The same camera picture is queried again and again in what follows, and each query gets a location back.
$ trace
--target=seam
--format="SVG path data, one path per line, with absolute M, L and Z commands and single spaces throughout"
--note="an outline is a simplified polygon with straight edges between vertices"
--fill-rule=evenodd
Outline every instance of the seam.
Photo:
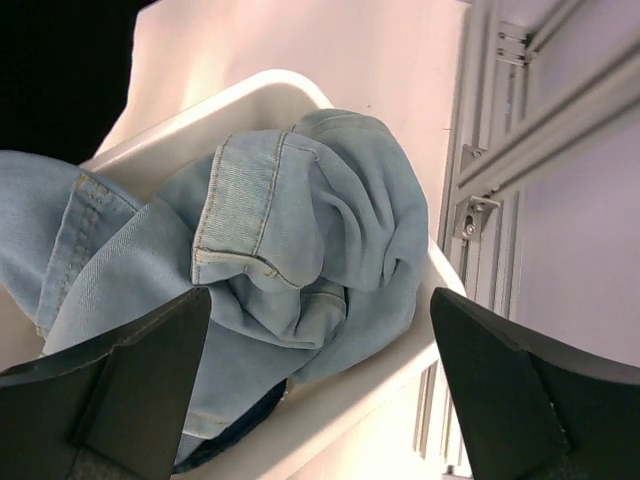
M 348 125 L 348 123 L 350 123 L 350 119 L 353 118 L 358 118 L 359 122 L 357 125 Z M 324 127 L 323 125 L 326 123 L 339 123 L 339 125 L 334 125 L 334 126 L 330 126 L 330 127 Z M 292 132 L 296 133 L 296 129 L 297 128 L 304 128 L 304 126 L 302 124 L 295 124 L 292 127 Z M 340 115 L 335 115 L 335 116 L 331 116 L 328 118 L 324 118 L 322 120 L 320 120 L 319 122 L 314 123 L 313 125 L 310 125 L 308 127 L 308 129 L 316 134 L 322 134 L 324 132 L 329 132 L 331 130 L 339 130 L 339 129 L 344 129 L 344 128 L 357 128 L 359 130 L 376 130 L 376 131 L 381 131 L 381 132 L 385 132 L 385 133 L 389 133 L 389 129 L 387 128 L 387 126 L 382 123 L 380 120 L 371 117 L 370 115 L 362 115 L 359 113 L 353 113 L 353 112 L 345 112 L 342 113 Z
M 275 166 L 273 167 L 273 174 L 271 176 L 271 184 L 269 185 L 269 198 L 267 199 L 267 204 L 265 205 L 265 211 L 262 216 L 262 220 L 260 222 L 260 227 L 258 229 L 258 237 L 256 238 L 256 243 L 253 247 L 253 252 L 251 252 L 251 256 L 255 257 L 258 253 L 258 249 L 260 248 L 260 244 L 262 243 L 262 238 L 264 237 L 264 232 L 267 227 L 267 220 L 269 219 L 269 214 L 271 213 L 271 205 L 273 203 L 273 197 L 275 196 L 276 191 L 276 182 L 278 180 L 278 173 L 280 172 L 280 157 L 282 155 L 282 146 L 284 145 L 284 139 L 287 136 L 287 132 L 280 133 L 278 138 L 278 143 L 276 145 L 275 151 Z
M 129 210 L 131 210 L 131 213 L 136 213 L 136 212 L 138 211 L 138 210 L 137 210 L 133 205 L 131 205 L 131 204 L 130 204 L 130 203 L 129 203 L 125 198 L 121 197 L 121 196 L 120 196 L 120 195 L 118 195 L 118 194 L 115 194 L 113 191 L 109 190 L 107 187 L 105 187 L 104 185 L 102 185 L 100 182 L 98 182 L 98 181 L 97 181 L 97 180 L 95 180 L 94 178 L 92 178 L 92 177 L 90 177 L 90 176 L 88 176 L 88 175 L 86 175 L 86 174 L 85 174 L 84 176 L 85 176 L 85 177 L 87 177 L 87 180 L 88 180 L 89 182 L 91 182 L 91 183 L 93 184 L 93 186 L 94 186 L 95 188 L 97 188 L 97 189 L 98 189 L 98 191 L 100 191 L 100 193 L 102 193 L 102 195 L 103 195 L 103 196 L 107 196 L 107 195 L 114 195 L 114 196 L 117 196 L 117 198 L 118 198 L 119 200 L 121 200 L 121 201 L 122 201 L 122 203 L 124 203 L 127 207 L 129 207 Z
M 155 326 L 160 320 L 164 320 L 167 315 L 169 315 L 176 308 L 182 306 L 186 301 L 190 300 L 191 297 L 194 297 L 194 296 L 198 297 L 200 295 L 204 295 L 205 293 L 206 293 L 206 291 L 202 291 L 202 289 L 197 289 L 197 288 L 191 289 L 188 293 L 185 294 L 184 298 L 182 298 L 180 301 L 178 301 L 178 303 L 173 305 L 171 308 L 159 313 L 158 316 L 155 319 L 150 321 L 142 329 L 138 330 L 135 333 L 132 333 L 127 338 L 121 338 L 117 343 L 114 343 L 113 345 L 111 345 L 109 350 L 107 352 L 105 352 L 103 355 L 101 355 L 100 357 L 94 358 L 94 359 L 90 360 L 87 363 L 83 363 L 82 365 L 77 365 L 76 367 L 74 367 L 73 369 L 69 370 L 68 372 L 65 372 L 65 374 L 70 374 L 70 373 L 76 372 L 78 370 L 81 370 L 82 368 L 84 368 L 87 365 L 91 365 L 93 363 L 99 362 L 103 358 L 108 357 L 109 355 L 111 355 L 113 353 L 113 351 L 117 347 L 122 347 L 122 346 L 129 345 L 132 339 L 138 339 L 141 334 L 143 334 L 144 332 L 149 330 L 151 327 Z M 135 322 L 136 320 L 140 320 L 144 316 L 149 315 L 149 313 L 143 315 L 142 317 L 138 317 L 138 318 L 136 318 L 135 320 L 132 320 L 132 321 Z
M 211 172 L 211 178 L 209 180 L 209 191 L 207 192 L 207 199 L 205 201 L 204 204 L 204 209 L 205 211 L 203 211 L 203 217 L 200 218 L 200 224 L 198 225 L 198 228 L 196 228 L 196 235 L 195 238 L 193 240 L 193 251 L 192 251 L 192 255 L 194 258 L 197 258 L 197 252 L 198 249 L 200 249 L 201 247 L 199 246 L 200 243 L 202 242 L 202 235 L 203 235 L 203 231 L 205 228 L 207 228 L 207 224 L 209 222 L 209 217 L 211 216 L 211 210 L 213 208 L 213 200 L 216 196 L 216 190 L 218 187 L 218 178 L 220 176 L 220 167 L 222 164 L 222 157 L 224 156 L 224 151 L 225 148 L 227 147 L 227 144 L 229 143 L 229 141 L 231 140 L 231 137 L 233 137 L 233 135 L 229 135 L 227 137 L 227 139 L 224 141 L 224 143 L 222 144 L 222 146 L 220 147 L 220 152 L 218 155 L 214 155 L 213 157 L 213 161 L 215 162 L 216 157 L 218 157 L 219 161 L 215 162 L 215 171 Z M 195 264 L 195 283 L 200 283 L 200 265 Z
M 215 423 L 216 425 L 230 425 L 234 422 L 234 420 L 226 420 L 224 422 L 221 422 L 219 420 L 216 420 L 216 417 L 214 417 L 213 415 L 208 415 L 206 413 L 187 412 L 187 416 L 196 418 L 198 420 L 206 420 L 207 422 Z
M 102 205 L 103 200 L 104 200 L 104 197 L 97 198 L 95 207 L 96 208 L 100 207 Z M 98 223 L 98 212 L 96 211 L 95 208 L 92 208 L 91 218 L 89 219 L 89 224 L 87 225 L 87 233 L 84 235 L 86 237 L 84 239 L 86 243 L 84 245 L 84 255 L 82 258 L 82 263 L 80 264 L 80 269 L 83 269 L 87 264 L 87 262 L 89 261 L 89 255 L 91 254 L 91 250 L 89 250 L 89 245 L 91 243 L 91 238 L 93 237 L 93 232 L 96 229 L 97 223 Z
M 273 265 L 269 260 L 260 257 L 259 255 L 248 255 L 246 253 L 242 254 L 237 252 L 227 252 L 224 250 L 212 250 L 207 247 L 199 247 L 198 250 L 194 252 L 194 258 L 196 261 L 200 261 L 200 259 L 202 258 L 202 255 L 206 255 L 206 254 L 209 254 L 209 255 L 229 254 L 229 255 L 235 255 L 238 257 L 245 257 L 245 258 L 250 258 L 252 260 L 257 260 L 259 262 L 262 262 L 263 264 L 265 264 L 267 267 L 271 269 L 271 275 L 270 275 L 271 278 L 278 276 L 282 278 L 282 280 L 284 280 L 284 282 L 289 287 L 295 288 L 295 289 L 300 289 L 305 286 L 305 285 L 297 285 L 293 283 L 291 280 L 287 279 L 287 277 L 285 277 L 284 275 L 282 275 L 282 273 L 280 273 L 280 271 L 275 267 L 275 265 Z M 248 268 L 249 268 L 249 265 L 245 265 L 243 271 L 247 273 Z
M 320 156 L 318 155 L 318 152 L 316 152 L 312 148 L 302 147 L 300 145 L 291 145 L 290 143 L 287 143 L 287 142 L 283 142 L 283 144 L 286 145 L 287 147 L 295 148 L 296 150 L 300 150 L 302 152 L 310 153 L 311 155 L 313 155 L 313 158 L 315 159 L 315 162 L 316 163 L 320 163 Z
M 189 293 L 187 293 L 185 295 L 184 298 L 179 300 L 178 303 L 173 305 L 171 308 L 168 308 L 167 310 L 159 313 L 157 318 L 152 320 L 150 323 L 148 323 L 144 328 L 142 328 L 141 330 L 138 330 L 137 332 L 135 332 L 134 334 L 132 334 L 131 336 L 129 336 L 127 338 L 123 338 L 120 342 L 114 344 L 110 351 L 113 351 L 115 347 L 122 346 L 122 345 L 128 345 L 132 338 L 138 338 L 140 334 L 142 334 L 143 332 L 145 332 L 149 328 L 151 328 L 154 325 L 156 325 L 159 321 L 164 320 L 167 317 L 167 315 L 169 315 L 171 312 L 173 312 L 176 308 L 182 306 L 186 301 L 190 300 L 191 297 L 194 297 L 194 296 L 198 297 L 198 296 L 204 295 L 205 293 L 208 294 L 208 292 L 206 290 L 196 289 L 196 288 L 192 289 Z
M 78 180 L 76 180 L 76 183 L 73 186 L 73 191 L 71 195 L 73 195 L 74 191 L 78 190 L 85 183 L 87 178 L 88 177 L 86 175 L 82 175 Z M 86 220 L 88 213 L 89 213 L 89 205 L 87 204 L 85 205 L 82 215 L 80 216 L 79 227 L 82 226 L 82 224 Z M 80 253 L 80 250 L 82 250 L 82 248 L 80 245 L 80 228 L 78 228 L 76 230 L 75 242 L 73 244 L 73 249 L 71 250 L 71 258 L 69 259 L 67 271 L 65 272 L 64 279 L 62 280 L 62 285 L 59 287 L 59 290 L 58 290 L 58 299 L 56 301 L 56 315 L 57 315 L 57 312 L 60 311 L 60 307 L 62 306 L 62 302 L 64 301 L 64 292 L 66 290 L 66 287 L 69 285 L 69 277 L 71 276 L 71 269 L 73 267 L 73 264 L 78 254 Z
M 339 308 L 340 310 L 347 309 L 347 302 L 344 298 L 335 295 L 333 293 L 328 292 L 316 292 L 316 293 L 301 293 L 300 294 L 300 303 L 309 303 L 315 300 L 319 300 L 317 297 L 324 297 L 324 299 L 331 303 L 333 306 Z

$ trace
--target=screw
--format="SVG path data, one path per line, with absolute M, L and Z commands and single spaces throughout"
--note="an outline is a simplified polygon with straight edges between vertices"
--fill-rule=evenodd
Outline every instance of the screw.
M 469 225 L 464 227 L 464 233 L 469 236 L 473 235 L 474 233 L 476 233 L 476 226 L 473 223 L 470 223 Z

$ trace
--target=jeans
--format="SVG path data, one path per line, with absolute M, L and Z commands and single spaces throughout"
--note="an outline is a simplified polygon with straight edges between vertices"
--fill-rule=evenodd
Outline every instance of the jeans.
M 146 204 L 44 157 L 5 152 L 0 171 L 0 279 L 45 354 L 209 289 L 188 435 L 216 437 L 284 379 L 325 379 L 411 323 L 427 205 L 374 118 L 233 134 Z
M 201 441 L 196 437 L 183 435 L 173 473 L 185 473 L 198 468 L 237 444 L 275 410 L 286 387 L 286 381 L 280 382 L 238 420 L 211 440 Z

